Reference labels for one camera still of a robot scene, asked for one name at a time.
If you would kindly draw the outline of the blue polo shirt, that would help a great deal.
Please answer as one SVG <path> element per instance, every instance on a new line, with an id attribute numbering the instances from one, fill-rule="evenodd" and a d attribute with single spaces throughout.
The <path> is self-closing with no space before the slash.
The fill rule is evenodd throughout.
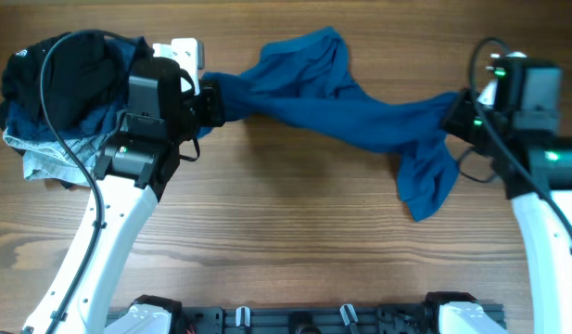
<path id="1" fill-rule="evenodd" d="M 415 221 L 436 213 L 457 180 L 440 126 L 456 93 L 404 104 L 369 96 L 352 78 L 348 46 L 332 27 L 266 44 L 258 63 L 238 75 L 203 77 L 219 83 L 228 122 L 262 114 L 373 153 L 398 154 L 399 198 Z"/>

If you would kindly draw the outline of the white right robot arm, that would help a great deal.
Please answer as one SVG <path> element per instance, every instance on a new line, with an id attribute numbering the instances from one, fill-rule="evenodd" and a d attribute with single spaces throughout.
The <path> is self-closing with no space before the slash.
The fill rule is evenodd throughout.
<path id="1" fill-rule="evenodd" d="M 534 330 L 572 333 L 572 137 L 553 111 L 482 106 L 470 90 L 454 99 L 445 131 L 491 159 L 524 241 Z"/>

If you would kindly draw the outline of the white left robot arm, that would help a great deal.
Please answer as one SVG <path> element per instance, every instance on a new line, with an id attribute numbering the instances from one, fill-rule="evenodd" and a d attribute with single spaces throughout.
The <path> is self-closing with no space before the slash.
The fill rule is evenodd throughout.
<path id="1" fill-rule="evenodd" d="M 182 305 L 138 298 L 129 313 L 108 320 L 109 306 L 139 232 L 158 206 L 201 127 L 224 123 L 221 90 L 201 81 L 198 93 L 161 93 L 149 86 L 130 94 L 120 128 L 97 155 L 95 190 L 49 290 L 25 321 L 25 333 L 173 333 Z"/>

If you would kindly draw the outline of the black folded garment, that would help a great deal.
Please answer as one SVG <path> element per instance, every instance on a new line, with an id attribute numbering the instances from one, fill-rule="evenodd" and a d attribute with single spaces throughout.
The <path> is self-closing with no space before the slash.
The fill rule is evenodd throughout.
<path id="1" fill-rule="evenodd" d="M 55 52 L 44 74 L 44 97 L 58 133 L 80 127 L 89 109 L 107 104 L 119 80 L 119 62 L 100 34 L 82 34 L 61 42 L 61 36 L 30 45 L 8 60 L 2 75 L 0 127 L 18 136 L 37 138 L 45 125 L 40 98 L 40 73 L 50 49 Z"/>

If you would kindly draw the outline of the light grey denim garment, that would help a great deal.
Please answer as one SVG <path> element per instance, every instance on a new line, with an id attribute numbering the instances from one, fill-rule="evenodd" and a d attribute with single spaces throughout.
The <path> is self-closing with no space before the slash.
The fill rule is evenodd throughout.
<path id="1" fill-rule="evenodd" d="M 91 173 L 95 167 L 96 153 L 107 139 L 108 135 L 94 135 L 66 139 L 65 143 Z M 13 136 L 8 128 L 3 133 L 3 140 L 8 146 L 23 152 L 23 177 L 26 181 L 56 179 L 72 185 L 89 186 L 76 163 L 56 140 L 41 142 L 20 139 Z"/>

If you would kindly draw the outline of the navy folded garment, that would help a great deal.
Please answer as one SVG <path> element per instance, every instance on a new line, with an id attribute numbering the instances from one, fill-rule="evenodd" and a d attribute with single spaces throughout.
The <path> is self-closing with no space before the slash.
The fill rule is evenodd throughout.
<path id="1" fill-rule="evenodd" d="M 127 103 L 130 68 L 136 59 L 144 55 L 147 43 L 142 36 L 134 38 L 129 44 L 116 39 L 106 39 L 106 41 L 108 51 L 119 62 L 119 80 L 113 88 L 114 97 L 111 101 L 105 105 L 89 109 L 87 117 L 81 121 L 80 127 L 73 130 L 58 133 L 52 126 L 49 118 L 46 119 L 44 117 L 45 125 L 37 138 L 15 135 L 8 126 L 3 128 L 4 131 L 8 128 L 10 133 L 17 138 L 41 142 L 53 141 L 55 139 L 55 133 L 51 131 L 52 129 L 55 129 L 56 134 L 64 139 L 85 138 L 93 135 L 105 135 L 111 132 L 116 124 L 116 112 L 123 109 Z"/>

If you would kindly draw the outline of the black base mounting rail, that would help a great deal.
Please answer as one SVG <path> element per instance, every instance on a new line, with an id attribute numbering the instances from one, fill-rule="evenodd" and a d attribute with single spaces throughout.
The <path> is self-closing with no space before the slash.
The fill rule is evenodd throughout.
<path id="1" fill-rule="evenodd" d="M 393 334 L 505 333 L 503 306 L 481 303 L 466 292 L 427 293 L 419 303 L 377 306 L 252 308 L 184 307 L 142 295 L 107 315 L 106 333 L 192 334 Z"/>

